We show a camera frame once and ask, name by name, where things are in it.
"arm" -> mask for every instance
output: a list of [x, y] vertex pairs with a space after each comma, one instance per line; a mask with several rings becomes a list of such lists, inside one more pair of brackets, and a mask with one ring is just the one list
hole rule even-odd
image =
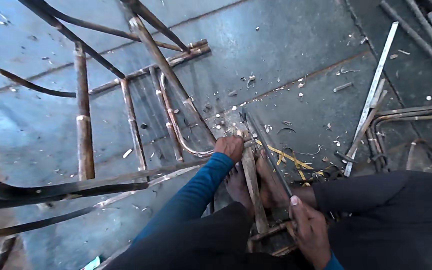
[[243, 149], [239, 136], [219, 138], [208, 163], [151, 218], [133, 243], [165, 226], [200, 218], [223, 179], [241, 160]]

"metal frame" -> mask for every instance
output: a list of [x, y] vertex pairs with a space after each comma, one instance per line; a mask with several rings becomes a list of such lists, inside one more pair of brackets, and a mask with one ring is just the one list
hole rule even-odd
[[[75, 59], [74, 67], [77, 74], [77, 91], [62, 92], [47, 89], [31, 83], [21, 77], [16, 76], [6, 70], [0, 68], [0, 74], [8, 77], [13, 82], [25, 86], [35, 91], [53, 95], [57, 97], [76, 98], [78, 105], [78, 115], [76, 117], [77, 123], [77, 136], [78, 136], [78, 173], [79, 181], [70, 182], [59, 185], [39, 186], [39, 187], [15, 187], [3, 182], [0, 182], [0, 208], [16, 207], [28, 204], [44, 203], [57, 200], [69, 200], [80, 197], [98, 196], [102, 194], [120, 193], [106, 201], [100, 202], [96, 205], [83, 208], [81, 210], [71, 212], [62, 216], [47, 218], [31, 223], [21, 224], [13, 227], [0, 229], [0, 236], [7, 236], [16, 233], [34, 230], [37, 228], [45, 227], [51, 224], [59, 223], [71, 218], [75, 218], [89, 212], [101, 209], [108, 204], [121, 200], [136, 191], [146, 189], [153, 185], [159, 184], [162, 181], [167, 181], [174, 176], [183, 174], [189, 170], [199, 168], [202, 164], [206, 163], [208, 158], [203, 158], [197, 161], [184, 163], [182, 156], [182, 149], [188, 151], [199, 157], [207, 157], [213, 151], [198, 152], [191, 150], [183, 143], [182, 135], [179, 130], [178, 124], [171, 109], [171, 102], [166, 95], [166, 86], [164, 83], [165, 77], [176, 91], [177, 97], [181, 99], [185, 105], [186, 111], [189, 113], [191, 120], [205, 129], [205, 134], [210, 142], [216, 142], [213, 133], [207, 126], [193, 104], [192, 98], [187, 94], [183, 85], [177, 78], [172, 70], [172, 67], [181, 64], [187, 60], [191, 60], [204, 53], [210, 52], [211, 49], [207, 45], [207, 40], [201, 40], [196, 43], [190, 43], [186, 46], [169, 28], [167, 28], [159, 19], [151, 13], [146, 6], [139, 0], [121, 0], [121, 3], [131, 12], [132, 18], [129, 21], [131, 29], [135, 33], [126, 33], [121, 30], [112, 29], [99, 24], [83, 21], [63, 14], [62, 12], [54, 9], [44, 0], [18, 0], [33, 13], [38, 15], [41, 19], [46, 21], [49, 25], [56, 28], [61, 34], [75, 43]], [[177, 45], [171, 45], [153, 40], [153, 37], [148, 32], [140, 16], [156, 28], [159, 32], [164, 34]], [[109, 61], [96, 52], [91, 46], [81, 40], [76, 34], [65, 27], [57, 18], [74, 24], [83, 28], [93, 29], [95, 31], [104, 32], [107, 34], [127, 38], [137, 42], [142, 42], [148, 52], [153, 56], [156, 64], [144, 67], [128, 75], [123, 74]], [[166, 48], [178, 52], [182, 52], [174, 57], [164, 58], [159, 50], [159, 47]], [[95, 89], [88, 89], [87, 80], [87, 58], [86, 53], [95, 59], [99, 64], [103, 65], [106, 69], [110, 70], [117, 78], [109, 83], [97, 87]], [[158, 81], [157, 68], [161, 69], [160, 81]], [[138, 124], [136, 122], [135, 108], [131, 98], [129, 88], [129, 80], [135, 79], [144, 74], [150, 74], [153, 80], [155, 93], [161, 103], [161, 109], [165, 112], [166, 126], [173, 141], [175, 158], [177, 165], [163, 167], [159, 169], [147, 169], [147, 163], [141, 144], [139, 135]], [[121, 86], [124, 102], [128, 114], [129, 128], [131, 130], [135, 154], [139, 160], [138, 172], [119, 175], [108, 179], [94, 179], [95, 178], [95, 165], [93, 157], [93, 140], [91, 129], [91, 116], [90, 116], [90, 95], [99, 94], [105, 90], [111, 89], [117, 85]], [[153, 181], [149, 181], [150, 176], [157, 176], [165, 174]], [[145, 181], [135, 182], [136, 179], [143, 178]], [[131, 183], [121, 183], [124, 181], [132, 181]]]

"black pants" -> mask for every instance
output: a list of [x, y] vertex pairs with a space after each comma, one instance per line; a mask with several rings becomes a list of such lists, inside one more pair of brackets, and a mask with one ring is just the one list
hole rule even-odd
[[[329, 230], [351, 269], [432, 269], [432, 174], [392, 172], [313, 185], [320, 211], [352, 216]], [[132, 245], [110, 269], [299, 269], [304, 263], [246, 254], [252, 220], [240, 203], [173, 224]]]

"blue sleeve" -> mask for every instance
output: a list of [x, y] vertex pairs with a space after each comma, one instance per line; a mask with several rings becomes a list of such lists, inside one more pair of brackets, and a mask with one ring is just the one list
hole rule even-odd
[[208, 163], [155, 214], [134, 239], [133, 244], [164, 225], [201, 218], [233, 166], [233, 160], [229, 156], [214, 153]]
[[329, 259], [328, 264], [323, 270], [344, 270], [343, 266], [339, 263], [335, 254], [331, 251], [331, 259]]

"curved metal rod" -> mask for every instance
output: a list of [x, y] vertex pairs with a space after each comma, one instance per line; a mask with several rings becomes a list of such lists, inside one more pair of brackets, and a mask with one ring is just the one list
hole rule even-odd
[[186, 142], [183, 139], [183, 135], [181, 134], [180, 127], [178, 126], [178, 122], [176, 120], [176, 116], [174, 115], [173, 109], [171, 108], [171, 103], [168, 98], [168, 95], [166, 93], [166, 84], [165, 84], [165, 76], [164, 73], [161, 72], [161, 75], [159, 76], [159, 84], [161, 86], [161, 92], [163, 93], [163, 100], [165, 103], [165, 107], [167, 110], [167, 113], [169, 114], [169, 119], [171, 120], [171, 123], [174, 127], [174, 131], [176, 132], [176, 138], [177, 141], [183, 146], [184, 150], [188, 151], [189, 153], [199, 156], [199, 157], [208, 157], [213, 154], [213, 150], [209, 151], [196, 151], [191, 149], [188, 145], [186, 145]]
[[36, 85], [30, 81], [27, 81], [21, 77], [18, 77], [15, 74], [13, 74], [9, 71], [6, 71], [4, 69], [1, 69], [1, 68], [0, 68], [0, 74], [3, 75], [4, 77], [8, 78], [9, 80], [17, 83], [17, 84], [20, 84], [20, 85], [27, 87], [29, 89], [33, 89], [34, 91], [37, 91], [37, 92], [40, 92], [43, 94], [57, 96], [57, 97], [63, 97], [63, 98], [75, 98], [76, 97], [75, 92], [62, 92], [62, 91], [47, 89], [47, 88], [41, 87], [39, 85]]
[[[127, 32], [124, 32], [124, 31], [121, 31], [121, 30], [118, 30], [118, 29], [113, 29], [113, 28], [110, 28], [110, 27], [106, 27], [106, 26], [99, 25], [99, 24], [92, 23], [92, 22], [88, 22], [88, 21], [83, 21], [83, 20], [80, 20], [80, 19], [68, 16], [68, 15], [62, 13], [61, 11], [53, 8], [46, 1], [43, 1], [43, 0], [36, 0], [35, 3], [41, 9], [44, 9], [50, 15], [53, 15], [56, 18], [59, 18], [59, 19], [65, 21], [65, 22], [68, 22], [68, 23], [73, 24], [75, 26], [79, 26], [79, 27], [82, 27], [82, 28], [88, 28], [88, 29], [91, 29], [91, 30], [94, 30], [94, 31], [99, 31], [99, 32], [103, 32], [103, 33], [106, 33], [106, 34], [115, 35], [115, 36], [126, 38], [126, 39], [129, 39], [129, 40], [134, 40], [134, 41], [141, 42], [141, 39], [136, 34], [127, 33]], [[183, 49], [181, 49], [180, 47], [178, 47], [176, 45], [171, 45], [171, 44], [163, 43], [163, 42], [159, 42], [159, 41], [155, 41], [155, 42], [156, 42], [156, 45], [158, 47], [170, 49], [170, 50], [173, 50], [173, 51], [183, 52]]]

